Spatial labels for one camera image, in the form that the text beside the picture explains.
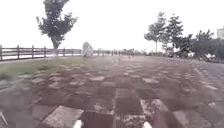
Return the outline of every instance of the paving stone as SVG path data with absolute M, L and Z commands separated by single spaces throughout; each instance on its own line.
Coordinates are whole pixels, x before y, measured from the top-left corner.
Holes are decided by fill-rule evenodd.
M 154 78 L 142 78 L 143 81 L 145 81 L 148 84 L 157 84 L 159 81 L 155 80 Z
M 193 110 L 176 111 L 174 115 L 184 128 L 207 128 L 211 126 L 207 120 Z
M 57 72 L 51 73 L 51 76 L 58 76 L 58 75 L 60 75 L 60 73 L 57 73 Z
M 219 111 L 207 104 L 198 106 L 196 111 L 213 124 L 218 123 L 223 118 L 223 115 Z
M 77 85 L 78 82 L 74 82 L 74 81 L 72 81 L 72 82 L 70 82 L 69 84 L 70 84 L 70 85 Z
M 224 115 L 224 102 L 212 102 L 209 106 Z
M 41 105 L 58 105 L 65 104 L 67 100 L 72 95 L 67 91 L 62 90 L 41 90 L 38 94 L 42 97 L 42 99 L 38 102 Z
M 71 128 L 83 110 L 59 106 L 43 123 L 53 128 Z
M 105 86 L 105 87 L 116 87 L 116 83 L 115 82 L 103 82 L 101 84 L 101 86 Z
M 75 91 L 75 94 L 93 95 L 97 89 L 97 87 L 81 86 Z
M 127 70 L 126 72 L 127 73 L 134 73 L 135 71 L 134 70 Z
M 205 87 L 206 88 L 209 88 L 209 89 L 212 89 L 212 90 L 218 90 L 218 88 L 216 88 L 214 86 L 211 86 L 211 85 L 206 85 Z
M 137 95 L 134 90 L 118 88 L 118 89 L 116 89 L 115 97 L 117 99 L 119 99 L 119 98 L 136 98 Z
M 115 95 L 115 88 L 113 87 L 100 87 L 94 93 L 95 98 L 104 98 L 107 100 L 112 100 Z
M 32 83 L 38 84 L 38 83 L 43 82 L 43 81 L 44 81 L 44 79 L 42 79 L 42 78 L 36 78 L 36 79 L 32 80 Z
M 60 89 L 62 87 L 64 87 L 64 85 L 62 85 L 61 83 L 59 84 L 58 82 L 54 82 L 50 85 L 48 85 L 49 88 L 53 88 L 53 89 Z
M 114 114 L 113 105 L 114 100 L 92 99 L 90 100 L 86 108 L 86 111 L 113 115 Z
M 141 76 L 140 75 L 130 75 L 130 77 L 132 77 L 132 78 L 140 78 Z
M 76 108 L 76 109 L 85 110 L 89 101 L 90 101 L 89 95 L 74 94 L 67 100 L 66 106 Z
M 124 76 L 128 76 L 128 75 L 129 75 L 129 73 L 128 73 L 128 72 L 125 72 L 125 73 L 124 73 Z
M 79 77 L 79 75 L 78 74 L 73 74 L 73 75 L 71 75 L 71 77 L 72 78 L 77 78 L 77 77 Z
M 43 105 L 35 105 L 32 107 L 32 116 L 35 119 L 42 120 L 44 119 L 49 113 L 51 113 L 56 107 L 49 107 Z
M 82 128 L 113 128 L 113 116 L 95 112 L 84 112 L 81 116 Z
M 136 93 L 140 99 L 153 100 L 157 98 L 151 89 L 137 89 Z
M 61 79 L 62 79 L 61 77 L 56 77 L 56 76 L 50 78 L 50 80 L 52 81 L 59 81 Z
M 164 99 L 162 101 L 172 112 L 188 109 L 188 107 L 178 99 Z
M 16 128 L 35 128 L 39 124 L 39 121 L 33 119 L 32 115 L 27 111 L 14 113 L 13 122 Z
M 144 115 L 116 115 L 115 127 L 116 128 L 143 128 L 145 122 Z
M 96 77 L 90 78 L 90 80 L 92 80 L 92 81 L 103 81 L 104 78 L 105 78 L 104 76 L 96 76 Z
M 220 122 L 215 124 L 215 128 L 224 128 L 224 118 Z
M 2 118 L 0 118 L 0 128 L 7 128 L 7 125 L 4 123 Z
M 176 96 L 170 90 L 164 88 L 155 88 L 152 90 L 160 99 L 176 99 Z
M 118 115 L 141 115 L 142 107 L 137 98 L 116 99 L 115 112 Z

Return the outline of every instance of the building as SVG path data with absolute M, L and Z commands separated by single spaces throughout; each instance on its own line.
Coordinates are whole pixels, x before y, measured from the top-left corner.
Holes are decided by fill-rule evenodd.
M 224 27 L 217 30 L 217 38 L 224 40 Z

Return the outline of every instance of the green tree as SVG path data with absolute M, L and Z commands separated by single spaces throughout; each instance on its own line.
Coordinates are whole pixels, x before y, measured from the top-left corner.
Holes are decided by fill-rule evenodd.
M 181 21 L 179 21 L 179 16 L 175 16 L 173 14 L 172 17 L 170 17 L 170 20 L 168 21 L 169 24 L 166 27 L 166 37 L 169 40 L 169 43 L 172 43 L 173 48 L 176 47 L 176 38 L 180 37 L 182 35 L 183 31 L 183 25 Z
M 64 40 L 65 34 L 71 31 L 78 18 L 73 18 L 72 13 L 67 13 L 64 18 L 61 12 L 64 5 L 69 0 L 44 0 L 46 18 L 40 20 L 36 17 L 39 30 L 42 34 L 47 34 L 53 43 L 55 53 L 59 45 Z
M 173 40 L 176 42 L 175 47 L 179 48 L 179 56 L 187 57 L 188 53 L 191 51 L 191 38 L 192 34 L 187 37 L 174 37 Z
M 156 43 L 156 53 L 157 53 L 157 43 L 165 42 L 165 24 L 166 17 L 164 12 L 160 12 L 157 16 L 157 22 L 151 24 L 148 29 L 148 33 L 144 34 L 144 38 L 148 41 L 154 41 Z
M 208 30 L 207 32 L 199 31 L 196 38 L 192 40 L 192 52 L 196 58 L 205 57 L 206 54 L 214 54 L 215 47 L 212 44 L 212 36 L 214 34 Z

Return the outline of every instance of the sky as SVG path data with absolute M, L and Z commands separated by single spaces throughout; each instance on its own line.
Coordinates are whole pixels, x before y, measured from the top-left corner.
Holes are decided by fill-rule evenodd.
M 223 4 L 223 0 L 70 0 L 63 14 L 72 12 L 78 21 L 60 48 L 81 48 L 88 41 L 94 49 L 155 51 L 155 43 L 145 40 L 144 33 L 161 11 L 167 18 L 180 17 L 184 35 L 210 29 L 216 37 L 217 29 L 224 26 Z M 36 16 L 44 15 L 43 0 L 2 0 L 0 44 L 51 48 L 51 40 L 37 27 Z

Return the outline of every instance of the ground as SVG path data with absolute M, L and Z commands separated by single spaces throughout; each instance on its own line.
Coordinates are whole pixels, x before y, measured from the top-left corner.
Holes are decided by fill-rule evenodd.
M 88 58 L 0 81 L 0 128 L 223 128 L 223 76 L 194 60 Z

